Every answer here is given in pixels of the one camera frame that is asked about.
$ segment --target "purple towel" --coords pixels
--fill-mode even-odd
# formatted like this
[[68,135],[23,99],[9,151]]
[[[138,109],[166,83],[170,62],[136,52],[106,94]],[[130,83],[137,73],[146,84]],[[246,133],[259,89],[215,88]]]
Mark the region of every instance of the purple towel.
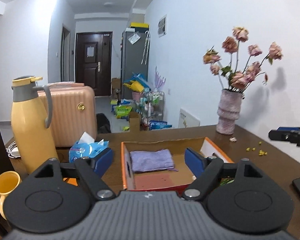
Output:
[[174,162],[169,150],[157,152],[134,151],[130,155],[133,172],[174,170]]

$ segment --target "brown door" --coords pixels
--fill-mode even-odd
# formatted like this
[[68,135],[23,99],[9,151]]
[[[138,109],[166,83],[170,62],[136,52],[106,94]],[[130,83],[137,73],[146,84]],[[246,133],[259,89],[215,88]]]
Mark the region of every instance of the brown door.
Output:
[[109,33],[77,33],[76,82],[93,88],[96,96],[111,95],[111,43]]

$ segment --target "yellow thermos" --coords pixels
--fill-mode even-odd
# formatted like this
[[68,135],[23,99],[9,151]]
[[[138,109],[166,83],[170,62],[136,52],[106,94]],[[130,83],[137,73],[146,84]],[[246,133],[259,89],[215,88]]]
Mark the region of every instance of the yellow thermos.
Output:
[[[42,80],[42,77],[24,76],[12,81],[11,126],[29,174],[49,158],[58,158],[49,128],[52,119],[50,90],[47,86],[36,86],[38,80]],[[47,95],[48,115],[38,96],[39,90],[44,90]]]

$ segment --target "pink fuzzy vase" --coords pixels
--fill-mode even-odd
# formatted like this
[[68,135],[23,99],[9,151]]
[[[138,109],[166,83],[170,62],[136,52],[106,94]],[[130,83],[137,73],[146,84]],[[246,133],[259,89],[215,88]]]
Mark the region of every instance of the pink fuzzy vase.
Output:
[[242,102],[242,93],[222,90],[218,115],[217,132],[221,134],[233,134],[235,120],[239,119]]

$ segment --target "gray refrigerator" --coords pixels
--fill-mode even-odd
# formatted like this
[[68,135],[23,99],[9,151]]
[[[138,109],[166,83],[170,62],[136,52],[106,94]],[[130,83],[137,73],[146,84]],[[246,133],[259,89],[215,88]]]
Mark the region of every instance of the gray refrigerator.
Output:
[[141,73],[148,80],[148,62],[145,64],[146,56],[141,64],[143,50],[145,48],[146,34],[138,33],[141,38],[134,44],[131,44],[129,38],[134,35],[133,32],[123,32],[122,55],[121,55],[121,98],[132,99],[132,91],[123,85],[123,83],[133,76],[133,73]]

